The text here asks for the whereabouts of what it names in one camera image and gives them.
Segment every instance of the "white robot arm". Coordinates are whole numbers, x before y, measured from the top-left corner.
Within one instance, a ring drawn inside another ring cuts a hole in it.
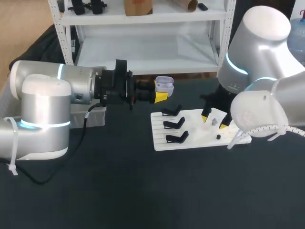
[[[232,119],[243,132],[266,125],[305,125],[305,68],[289,52],[289,32],[289,20],[276,9],[258,6],[244,15],[219,70],[220,87],[213,96],[205,96],[204,120],[209,101],[214,103],[216,97],[228,104],[220,107],[228,113],[220,128]]]
[[[54,159],[67,152],[70,104],[91,104],[95,98],[100,99],[97,106],[128,103],[132,109],[136,100],[167,99],[167,93],[155,92],[153,83],[136,82],[124,60],[100,74],[88,67],[18,61],[10,73],[10,89],[21,100],[22,119],[0,119],[0,158],[15,155],[18,160]]]

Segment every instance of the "yellow object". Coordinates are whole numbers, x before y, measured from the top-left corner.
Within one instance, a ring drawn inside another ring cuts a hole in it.
[[[224,128],[226,128],[226,127],[228,127],[228,126],[227,126],[227,125],[224,125],[224,124],[221,124],[221,126],[220,126],[219,129],[224,129]]]
[[[205,117],[205,116],[201,116],[202,117],[202,120],[203,120],[203,122],[205,123],[206,122],[206,120],[208,119],[207,117]]]
[[[164,100],[167,100],[168,93],[163,93],[163,92],[156,92],[156,99],[154,100],[154,103],[158,103]]]

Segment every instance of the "white board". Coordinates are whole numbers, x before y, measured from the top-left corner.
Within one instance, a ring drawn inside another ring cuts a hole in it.
[[[201,117],[202,109],[185,110],[174,116],[162,116],[161,112],[151,113],[152,122],[152,136],[154,149],[156,151],[175,150],[175,149],[189,149],[211,146],[227,146],[234,138],[239,130],[234,121],[230,126],[224,129],[218,129],[219,124],[226,115],[225,112],[212,108],[206,123],[203,123]],[[180,130],[165,129],[163,121],[173,123],[179,122],[180,118],[184,117],[185,122]],[[212,120],[216,118],[218,124],[212,125]],[[185,131],[189,132],[189,136],[184,143],[167,143],[166,135],[181,136]],[[221,135],[221,139],[217,140],[216,136]],[[239,144],[247,144],[251,142],[251,137],[247,137],[240,141]]]

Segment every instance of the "dark table surface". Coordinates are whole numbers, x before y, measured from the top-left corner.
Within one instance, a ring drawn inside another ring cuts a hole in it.
[[[217,79],[175,83],[169,101],[108,106],[76,155],[44,186],[0,165],[3,229],[257,229],[305,227],[305,140],[156,152],[150,113],[199,109]],[[81,130],[71,131],[73,148]],[[25,161],[44,179],[62,160]]]

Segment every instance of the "black cable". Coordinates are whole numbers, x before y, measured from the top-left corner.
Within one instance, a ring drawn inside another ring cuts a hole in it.
[[[92,105],[86,115],[85,115],[85,118],[84,118],[84,124],[83,124],[83,127],[82,127],[82,133],[81,133],[81,138],[77,144],[77,146],[75,147],[75,149],[70,152],[67,157],[57,166],[55,167],[55,169],[51,172],[51,175],[44,181],[39,181],[37,180],[36,178],[34,178],[26,169],[24,169],[23,167],[19,166],[18,164],[15,164],[16,165],[16,168],[21,172],[23,173],[26,177],[28,177],[33,183],[37,184],[37,185],[44,185],[46,183],[48,183],[65,165],[66,163],[74,156],[74,154],[76,153],[76,151],[78,150],[78,148],[81,146],[81,143],[85,137],[85,134],[86,134],[86,126],[87,126],[87,119],[88,119],[88,116],[89,116],[89,112],[94,109],[95,107],[101,107],[103,106],[102,104],[94,104]],[[10,164],[10,160],[7,160],[7,159],[4,159],[4,158],[0,158],[0,163],[4,163],[4,164]]]

